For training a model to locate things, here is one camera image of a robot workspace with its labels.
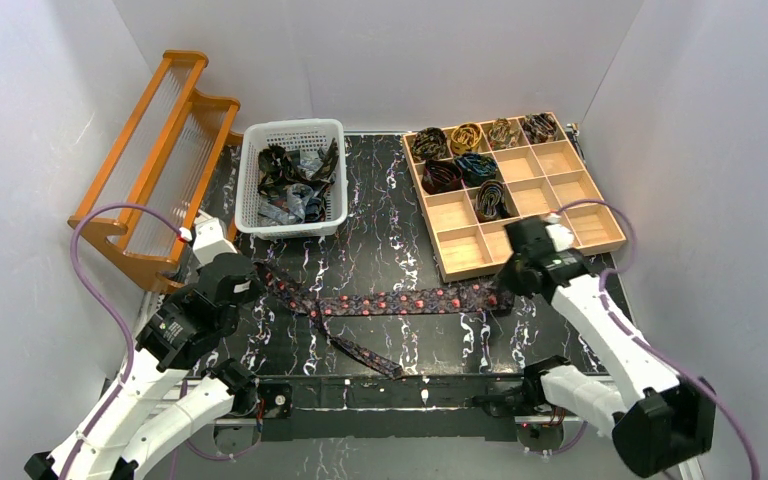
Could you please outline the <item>dark paisley red-dotted tie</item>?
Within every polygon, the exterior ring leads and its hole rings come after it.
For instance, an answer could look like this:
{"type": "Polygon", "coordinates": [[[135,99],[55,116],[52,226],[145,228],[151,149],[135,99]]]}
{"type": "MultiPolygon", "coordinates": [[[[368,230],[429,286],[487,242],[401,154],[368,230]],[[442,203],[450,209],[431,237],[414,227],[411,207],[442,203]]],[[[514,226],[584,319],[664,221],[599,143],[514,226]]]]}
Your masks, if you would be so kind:
{"type": "Polygon", "coordinates": [[[400,364],[331,333],[325,320],[330,317],[503,313],[515,304],[515,295],[494,280],[419,290],[319,297],[272,263],[256,261],[254,266],[271,296],[291,312],[308,317],[332,345],[351,359],[391,379],[403,376],[400,364]]]}

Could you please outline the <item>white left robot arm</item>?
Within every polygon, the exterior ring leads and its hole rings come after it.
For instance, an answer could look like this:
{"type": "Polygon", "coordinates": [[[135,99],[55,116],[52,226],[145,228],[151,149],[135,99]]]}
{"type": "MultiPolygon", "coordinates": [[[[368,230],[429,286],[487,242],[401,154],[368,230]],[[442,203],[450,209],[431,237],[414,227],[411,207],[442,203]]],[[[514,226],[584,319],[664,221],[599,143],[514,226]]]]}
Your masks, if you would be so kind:
{"type": "Polygon", "coordinates": [[[240,310],[264,287],[254,263],[222,253],[196,282],[166,297],[136,338],[119,379],[73,434],[24,466],[31,479],[142,479],[158,461],[209,421],[261,406],[257,376],[230,359],[207,369],[198,385],[153,411],[195,364],[234,333],[240,310]]]}

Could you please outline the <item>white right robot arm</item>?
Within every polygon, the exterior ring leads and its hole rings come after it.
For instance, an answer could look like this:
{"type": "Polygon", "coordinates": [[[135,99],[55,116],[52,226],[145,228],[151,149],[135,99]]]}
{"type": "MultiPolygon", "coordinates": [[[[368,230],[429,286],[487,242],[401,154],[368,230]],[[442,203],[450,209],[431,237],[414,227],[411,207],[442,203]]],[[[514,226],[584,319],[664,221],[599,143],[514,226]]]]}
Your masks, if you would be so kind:
{"type": "Polygon", "coordinates": [[[677,466],[712,447],[716,407],[704,381],[689,379],[649,352],[642,333],[605,291],[605,274],[573,248],[560,223],[531,216],[505,225],[512,254],[500,286],[541,296],[584,337],[613,383],[590,379],[555,356],[524,370],[533,405],[570,410],[609,434],[625,466],[640,478],[677,466]]]}

